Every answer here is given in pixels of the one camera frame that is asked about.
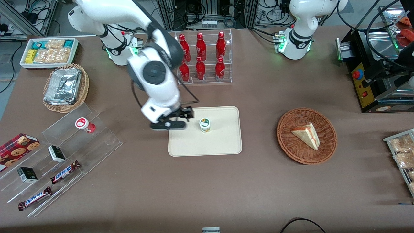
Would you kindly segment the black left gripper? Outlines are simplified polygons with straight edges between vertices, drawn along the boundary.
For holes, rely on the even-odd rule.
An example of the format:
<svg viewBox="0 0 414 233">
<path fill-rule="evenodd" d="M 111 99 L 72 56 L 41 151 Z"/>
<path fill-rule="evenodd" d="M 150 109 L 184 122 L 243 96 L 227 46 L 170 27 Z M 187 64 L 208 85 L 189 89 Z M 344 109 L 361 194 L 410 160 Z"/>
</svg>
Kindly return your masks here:
<svg viewBox="0 0 414 233">
<path fill-rule="evenodd" d="M 361 85 L 369 87 L 375 81 L 386 79 L 387 88 L 413 88 L 413 51 L 414 43 L 404 47 L 395 60 L 386 61 L 386 65 L 372 65 L 366 69 Z"/>
</svg>

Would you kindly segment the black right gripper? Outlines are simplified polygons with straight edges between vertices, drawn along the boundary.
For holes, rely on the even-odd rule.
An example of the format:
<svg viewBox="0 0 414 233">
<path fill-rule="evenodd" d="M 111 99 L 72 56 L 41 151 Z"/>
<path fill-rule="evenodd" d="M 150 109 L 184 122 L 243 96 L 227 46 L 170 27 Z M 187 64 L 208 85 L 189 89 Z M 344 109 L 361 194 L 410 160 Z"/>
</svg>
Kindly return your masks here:
<svg viewBox="0 0 414 233">
<path fill-rule="evenodd" d="M 180 108 L 180 113 L 174 113 L 174 115 L 168 115 L 165 118 L 160 119 L 158 123 L 151 123 L 150 128 L 154 131 L 171 131 L 171 130 L 184 130 L 188 122 L 188 118 L 194 118 L 194 110 L 192 107 Z"/>
</svg>

